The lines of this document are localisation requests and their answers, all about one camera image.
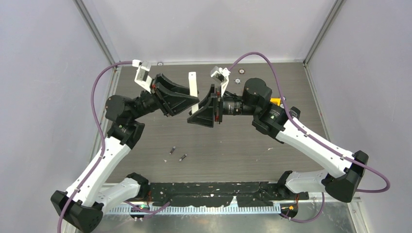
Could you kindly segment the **white remote control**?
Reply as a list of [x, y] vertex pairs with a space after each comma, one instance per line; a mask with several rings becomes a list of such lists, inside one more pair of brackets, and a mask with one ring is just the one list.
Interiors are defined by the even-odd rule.
[[[189, 94], [193, 97], [198, 97], [196, 72], [188, 73], [188, 81], [189, 81]], [[199, 110], [199, 106], [197, 103], [191, 107], [192, 114], [196, 113], [198, 110]]]

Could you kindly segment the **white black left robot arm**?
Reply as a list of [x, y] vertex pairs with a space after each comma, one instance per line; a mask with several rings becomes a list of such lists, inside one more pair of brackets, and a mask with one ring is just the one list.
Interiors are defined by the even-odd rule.
[[103, 136], [99, 152], [79, 178], [65, 191], [55, 191], [51, 202], [62, 220], [83, 233], [94, 231], [104, 214], [124, 201], [145, 200], [150, 191], [146, 178], [131, 173], [119, 184], [102, 191], [101, 188], [119, 162], [140, 140], [145, 125], [138, 118], [157, 110], [165, 116], [197, 109], [198, 90], [195, 72], [188, 75], [189, 86], [173, 83], [162, 74], [135, 82], [143, 90], [132, 99], [113, 95], [106, 101], [106, 118], [112, 122]]

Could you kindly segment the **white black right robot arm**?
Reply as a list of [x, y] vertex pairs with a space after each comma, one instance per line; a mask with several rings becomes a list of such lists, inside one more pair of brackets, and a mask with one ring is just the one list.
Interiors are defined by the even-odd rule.
[[301, 192], [326, 192], [341, 202], [352, 201], [364, 175], [363, 166], [369, 156], [339, 148], [300, 121], [300, 110], [290, 110], [271, 102], [272, 90], [265, 81], [246, 81], [241, 96], [211, 86], [200, 102], [199, 110], [190, 112], [187, 122], [212, 128], [224, 115], [252, 116], [252, 126], [279, 143], [286, 143], [319, 164], [323, 169], [313, 172], [285, 171], [277, 181], [278, 195], [290, 199]]

